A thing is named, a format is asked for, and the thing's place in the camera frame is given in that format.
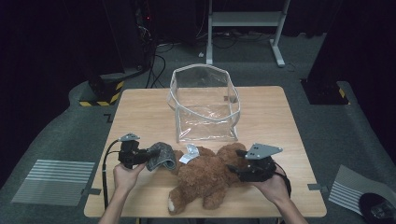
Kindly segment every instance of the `hand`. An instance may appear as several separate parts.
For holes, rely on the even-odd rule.
[[[134,188],[137,177],[145,166],[146,164],[143,163],[137,165],[134,169],[128,169],[122,163],[116,165],[113,169],[116,191],[129,193]]]
[[[283,172],[283,170],[278,166],[276,166],[276,172],[281,175],[285,174],[285,172]],[[282,203],[290,199],[285,181],[279,175],[273,175],[270,179],[264,182],[251,182],[251,184],[256,187],[271,203]]]

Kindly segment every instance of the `teddy bear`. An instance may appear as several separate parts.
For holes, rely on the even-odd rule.
[[[227,188],[245,185],[227,165],[246,168],[248,161],[238,157],[236,150],[247,150],[241,143],[232,143],[219,149],[215,154],[211,149],[197,147],[199,156],[184,164],[179,159],[184,155],[174,150],[178,185],[169,192],[168,210],[170,215],[180,214],[187,204],[196,198],[203,198],[204,209],[216,209],[223,203]]]

